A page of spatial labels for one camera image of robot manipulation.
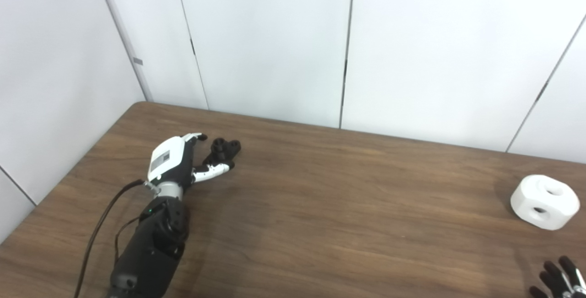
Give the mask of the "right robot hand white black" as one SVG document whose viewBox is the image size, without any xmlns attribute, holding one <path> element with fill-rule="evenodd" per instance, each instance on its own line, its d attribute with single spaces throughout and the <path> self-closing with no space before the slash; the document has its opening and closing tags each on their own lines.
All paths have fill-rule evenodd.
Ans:
<svg viewBox="0 0 586 298">
<path fill-rule="evenodd" d="M 537 286 L 529 288 L 531 298 L 584 298 L 586 283 L 582 271 L 568 256 L 561 256 L 557 263 L 547 260 L 539 274 L 548 293 Z"/>
</svg>

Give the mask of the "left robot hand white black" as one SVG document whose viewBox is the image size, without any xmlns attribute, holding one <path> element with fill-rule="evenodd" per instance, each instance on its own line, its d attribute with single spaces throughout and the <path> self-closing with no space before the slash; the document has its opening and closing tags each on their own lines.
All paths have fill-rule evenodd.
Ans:
<svg viewBox="0 0 586 298">
<path fill-rule="evenodd" d="M 176 183 L 189 188 L 195 183 L 223 175 L 234 168 L 234 158 L 241 151 L 238 140 L 214 139 L 211 152 L 201 165 L 195 165 L 193 158 L 197 142 L 205 141 L 203 133 L 188 133 L 174 136 L 159 144 L 152 152 L 149 163 L 148 182 L 155 187 L 161 183 Z"/>
</svg>

